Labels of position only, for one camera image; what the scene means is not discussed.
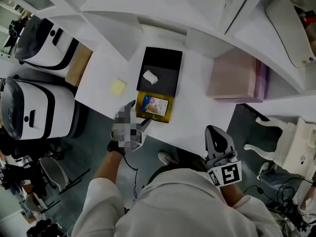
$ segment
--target gray floor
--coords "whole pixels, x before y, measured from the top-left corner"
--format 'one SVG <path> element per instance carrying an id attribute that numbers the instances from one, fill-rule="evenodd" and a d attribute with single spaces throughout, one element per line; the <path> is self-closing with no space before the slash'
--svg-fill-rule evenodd
<path id="1" fill-rule="evenodd" d="M 275 191 L 256 179 L 257 172 L 262 163 L 264 163 L 264 160 L 253 151 L 245 151 L 243 145 L 247 142 L 260 146 L 265 150 L 273 150 L 276 146 L 278 136 L 280 136 L 280 131 L 269 130 L 267 132 L 264 127 L 255 122 L 255 118 L 256 115 L 250 112 L 249 109 L 242 105 L 237 105 L 228 129 L 228 133 L 235 142 L 238 158 L 242 160 L 243 181 L 238 185 L 245 190 L 255 184 L 262 187 L 267 195 L 273 196 Z M 49 210 L 47 216 L 54 217 L 64 229 L 70 229 L 74 225 L 82 210 L 89 182 L 107 153 L 106 147 L 110 140 L 112 123 L 112 119 L 90 110 L 82 135 L 76 139 L 61 139 L 63 147 L 67 146 L 67 144 L 73 146 L 66 153 L 65 159 L 60 161 L 60 164 L 64 167 L 69 177 L 75 179 L 88 168 L 91 169 L 83 177 L 81 183 L 62 195 L 59 196 L 52 189 L 48 191 L 49 201 L 60 199 L 61 202 Z M 139 169 L 137 174 L 137 193 L 146 185 L 151 175 L 162 166 L 157 157 L 157 153 L 160 150 L 165 150 L 173 156 L 176 155 L 175 147 L 149 136 L 147 136 L 142 148 L 132 154 L 126 155 L 129 164 Z M 122 161 L 118 171 L 117 186 L 122 193 L 124 205 L 127 208 L 135 200 L 133 194 L 134 177 L 135 171 L 128 168 L 126 163 Z M 255 188 L 247 191 L 247 194 L 258 197 L 263 202 L 269 200 L 264 195 L 259 195 Z"/>

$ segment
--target chair leg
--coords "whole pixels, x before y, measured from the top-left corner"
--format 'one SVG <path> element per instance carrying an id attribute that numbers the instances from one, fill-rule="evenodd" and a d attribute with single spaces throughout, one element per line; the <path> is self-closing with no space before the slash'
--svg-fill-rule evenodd
<path id="1" fill-rule="evenodd" d="M 244 145 L 243 148 L 245 150 L 253 150 L 253 151 L 255 151 L 258 155 L 260 155 L 262 158 L 264 158 L 266 160 L 274 160 L 274 154 L 275 154 L 274 152 L 266 152 L 266 151 L 263 151 L 260 148 L 257 148 L 255 146 L 252 146 L 252 145 L 249 145 L 249 144 Z"/>
<path id="2" fill-rule="evenodd" d="M 261 118 L 257 117 L 256 122 L 263 126 L 276 126 L 281 128 L 282 130 L 286 130 L 288 128 L 287 123 L 280 121 L 278 119 L 272 119 L 270 121 L 262 121 Z"/>

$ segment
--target white chair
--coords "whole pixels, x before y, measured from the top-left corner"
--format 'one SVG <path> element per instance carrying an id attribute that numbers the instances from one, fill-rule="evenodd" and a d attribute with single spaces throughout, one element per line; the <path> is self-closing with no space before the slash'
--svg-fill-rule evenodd
<path id="1" fill-rule="evenodd" d="M 69 178 L 63 168 L 54 158 L 43 157 L 39 159 L 39 161 L 47 177 L 55 183 L 59 191 L 62 192 L 69 184 Z"/>
<path id="2" fill-rule="evenodd" d="M 288 172 L 312 180 L 316 171 L 316 125 L 305 123 L 301 117 L 298 118 L 297 125 L 278 119 L 262 121 L 259 117 L 256 122 L 263 126 L 276 126 L 282 129 L 276 150 L 265 152 L 249 144 L 244 145 L 244 149 L 254 150 L 262 158 L 274 161 Z"/>

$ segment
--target person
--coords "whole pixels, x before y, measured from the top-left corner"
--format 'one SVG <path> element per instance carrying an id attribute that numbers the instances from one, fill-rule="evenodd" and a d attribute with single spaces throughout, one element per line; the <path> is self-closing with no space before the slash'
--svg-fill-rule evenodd
<path id="1" fill-rule="evenodd" d="M 220 189 L 198 164 L 158 154 L 164 166 L 124 214 L 115 186 L 124 153 L 110 150 L 90 182 L 73 237 L 281 237 L 265 205 L 237 185 Z"/>
<path id="2" fill-rule="evenodd" d="M 311 226 L 316 225 L 316 186 L 290 173 L 277 173 L 277 165 L 265 162 L 257 175 L 257 179 L 266 183 L 269 187 L 283 194 L 286 205 L 287 200 L 292 200 L 297 205 L 299 214 L 303 220 Z"/>

